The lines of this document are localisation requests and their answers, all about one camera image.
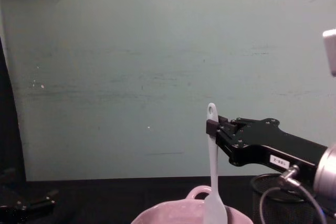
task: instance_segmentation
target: wire mesh bin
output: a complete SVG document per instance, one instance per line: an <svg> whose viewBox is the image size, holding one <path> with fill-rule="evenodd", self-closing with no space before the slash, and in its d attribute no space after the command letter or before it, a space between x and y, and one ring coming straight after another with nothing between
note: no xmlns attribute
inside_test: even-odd
<svg viewBox="0 0 336 224"><path fill-rule="evenodd" d="M280 174L264 174L251 180L253 189L253 223L261 224L259 203L262 194L269 188L279 187ZM295 192L274 191L265 199L263 213L266 223L312 224L314 209Z"/></svg>

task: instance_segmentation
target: bowl handle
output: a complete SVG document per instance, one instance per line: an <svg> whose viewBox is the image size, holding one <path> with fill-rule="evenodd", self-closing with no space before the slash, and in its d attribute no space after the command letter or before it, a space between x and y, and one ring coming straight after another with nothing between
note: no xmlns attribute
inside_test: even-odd
<svg viewBox="0 0 336 224"><path fill-rule="evenodd" d="M190 193L188 194L186 199L195 199L196 196L200 193L210 194L211 193L211 187L209 187L209 186L197 186L190 191Z"/></svg>

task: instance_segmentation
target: silver cylinder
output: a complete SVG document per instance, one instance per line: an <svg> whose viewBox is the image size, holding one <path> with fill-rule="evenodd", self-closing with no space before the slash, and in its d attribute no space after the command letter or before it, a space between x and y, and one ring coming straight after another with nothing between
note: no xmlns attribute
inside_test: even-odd
<svg viewBox="0 0 336 224"><path fill-rule="evenodd" d="M318 195L336 199L336 144L322 155L315 174L314 191Z"/></svg>

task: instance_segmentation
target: dark curtain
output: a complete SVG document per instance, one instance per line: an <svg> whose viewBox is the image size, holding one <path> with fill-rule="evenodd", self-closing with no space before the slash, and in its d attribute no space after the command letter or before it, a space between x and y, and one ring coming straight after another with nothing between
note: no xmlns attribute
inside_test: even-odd
<svg viewBox="0 0 336 224"><path fill-rule="evenodd" d="M25 182L25 165L12 84L0 39L0 174L16 170L14 182Z"/></svg>

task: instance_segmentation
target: gray cable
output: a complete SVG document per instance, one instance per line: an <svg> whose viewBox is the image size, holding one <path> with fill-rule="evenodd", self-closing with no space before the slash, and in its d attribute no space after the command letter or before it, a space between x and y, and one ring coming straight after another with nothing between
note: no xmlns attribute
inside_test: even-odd
<svg viewBox="0 0 336 224"><path fill-rule="evenodd" d="M317 201L314 199L314 197L308 192L303 186L297 187L303 194L307 197L307 199L312 203L312 205L315 207L315 210L317 211L320 219L320 224L327 224L327 220L325 219L325 215L320 207L320 205L317 203Z"/></svg>
<svg viewBox="0 0 336 224"><path fill-rule="evenodd" d="M271 193L272 191L279 191L281 190L280 187L271 187L269 189L267 189L261 196L261 199L260 199L260 203L259 203L259 214L260 214L260 219L261 219L261 223L262 224L266 224L265 222L265 219L264 219L264 213L263 213L263 210L262 210L262 207L264 205L264 201L265 201L265 198L267 197L267 195L269 193Z"/></svg>

